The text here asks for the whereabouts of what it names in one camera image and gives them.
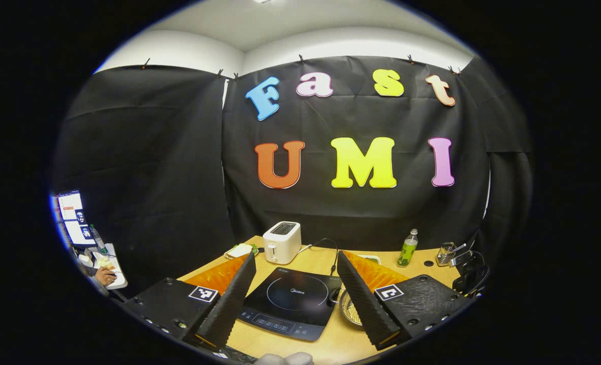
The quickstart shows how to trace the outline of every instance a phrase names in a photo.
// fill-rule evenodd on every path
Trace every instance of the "toaster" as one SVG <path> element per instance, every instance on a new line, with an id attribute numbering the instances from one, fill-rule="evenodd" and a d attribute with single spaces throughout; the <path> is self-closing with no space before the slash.
<path id="1" fill-rule="evenodd" d="M 301 249 L 300 233 L 297 222 L 277 222 L 262 235 L 265 259 L 280 265 L 291 263 Z"/>

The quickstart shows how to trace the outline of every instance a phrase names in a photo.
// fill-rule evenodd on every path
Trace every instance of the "metal bowl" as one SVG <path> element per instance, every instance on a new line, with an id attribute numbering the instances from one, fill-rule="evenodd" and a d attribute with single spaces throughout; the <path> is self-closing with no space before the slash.
<path id="1" fill-rule="evenodd" d="M 346 289 L 343 290 L 342 297 L 339 300 L 339 307 L 341 308 L 342 314 L 348 321 L 358 325 L 361 325 L 361 319 L 359 319 L 359 314 L 357 310 L 354 308 L 354 304 L 352 304 L 352 300 L 350 298 L 350 294 Z"/>

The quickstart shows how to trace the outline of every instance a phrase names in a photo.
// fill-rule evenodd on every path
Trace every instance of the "computer monitor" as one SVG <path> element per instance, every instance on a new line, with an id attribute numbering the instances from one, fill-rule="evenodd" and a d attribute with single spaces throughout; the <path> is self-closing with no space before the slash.
<path id="1" fill-rule="evenodd" d="M 80 190 L 70 190 L 57 194 L 55 221 L 62 236 L 73 247 L 95 247 L 96 240 L 87 223 L 82 206 Z"/>

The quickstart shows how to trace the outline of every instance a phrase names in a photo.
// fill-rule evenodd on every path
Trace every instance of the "pink letter i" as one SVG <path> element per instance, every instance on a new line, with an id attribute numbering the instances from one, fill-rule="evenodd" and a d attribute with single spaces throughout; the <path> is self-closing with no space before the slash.
<path id="1" fill-rule="evenodd" d="M 431 180 L 435 187 L 451 187 L 454 184 L 451 163 L 449 163 L 449 146 L 452 141 L 447 138 L 431 138 L 429 145 L 433 148 L 435 159 L 435 176 Z"/>

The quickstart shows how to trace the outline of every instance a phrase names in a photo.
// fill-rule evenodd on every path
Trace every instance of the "black induction cooktop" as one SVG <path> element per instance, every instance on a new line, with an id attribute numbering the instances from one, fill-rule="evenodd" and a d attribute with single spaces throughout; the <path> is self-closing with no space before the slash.
<path id="1" fill-rule="evenodd" d="M 238 319 L 263 330 L 318 340 L 334 309 L 339 277 L 276 268 L 244 300 Z"/>

